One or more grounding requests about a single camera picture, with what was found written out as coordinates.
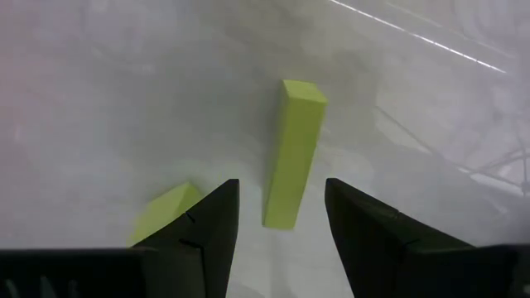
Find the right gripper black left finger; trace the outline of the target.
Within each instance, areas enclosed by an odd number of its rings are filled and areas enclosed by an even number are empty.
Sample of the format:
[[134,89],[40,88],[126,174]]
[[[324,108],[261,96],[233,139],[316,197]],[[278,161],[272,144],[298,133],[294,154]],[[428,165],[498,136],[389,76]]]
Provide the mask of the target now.
[[145,254],[147,296],[225,298],[238,232],[238,179],[207,195],[187,182],[156,197],[131,237]]

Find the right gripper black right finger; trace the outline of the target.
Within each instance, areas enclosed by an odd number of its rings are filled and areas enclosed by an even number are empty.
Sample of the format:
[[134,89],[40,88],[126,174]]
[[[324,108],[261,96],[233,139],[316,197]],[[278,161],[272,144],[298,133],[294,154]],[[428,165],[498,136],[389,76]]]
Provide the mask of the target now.
[[430,227],[338,178],[325,181],[330,231],[356,297],[401,297],[407,254],[472,246]]

